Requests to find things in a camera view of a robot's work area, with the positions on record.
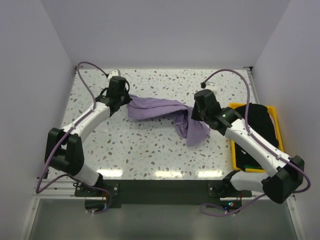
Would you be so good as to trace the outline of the purple t shirt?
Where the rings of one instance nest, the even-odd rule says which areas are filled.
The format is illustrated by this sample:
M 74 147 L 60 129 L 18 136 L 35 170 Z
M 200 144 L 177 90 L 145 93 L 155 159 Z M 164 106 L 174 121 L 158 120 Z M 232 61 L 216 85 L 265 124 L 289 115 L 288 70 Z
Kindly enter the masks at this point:
M 192 119 L 193 107 L 177 100 L 153 97 L 139 97 L 131 94 L 127 105 L 127 114 L 133 120 L 159 119 L 171 117 L 173 126 L 180 138 L 186 139 L 186 145 L 199 145 L 210 136 L 208 126 Z

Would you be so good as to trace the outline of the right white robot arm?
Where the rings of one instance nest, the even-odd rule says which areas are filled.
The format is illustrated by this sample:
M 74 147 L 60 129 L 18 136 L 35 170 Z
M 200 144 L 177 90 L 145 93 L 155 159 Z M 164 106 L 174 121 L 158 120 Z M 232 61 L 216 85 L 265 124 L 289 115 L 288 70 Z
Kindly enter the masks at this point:
M 203 89 L 194 94 L 192 119 L 205 122 L 212 130 L 234 141 L 253 157 L 264 172 L 232 171 L 223 179 L 223 192 L 230 197 L 239 191 L 264 193 L 277 204 L 282 204 L 304 179 L 304 160 L 282 152 L 255 130 L 234 109 L 222 108 L 215 94 Z

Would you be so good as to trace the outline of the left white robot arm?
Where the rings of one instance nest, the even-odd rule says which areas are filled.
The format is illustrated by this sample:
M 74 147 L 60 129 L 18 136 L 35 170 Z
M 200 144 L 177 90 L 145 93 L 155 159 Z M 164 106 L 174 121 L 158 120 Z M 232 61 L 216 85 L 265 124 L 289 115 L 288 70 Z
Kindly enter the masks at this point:
M 52 128 L 47 137 L 45 164 L 86 184 L 86 191 L 99 196 L 104 190 L 103 177 L 85 163 L 83 143 L 104 121 L 132 100 L 129 82 L 121 76 L 113 76 L 92 106 L 65 127 Z

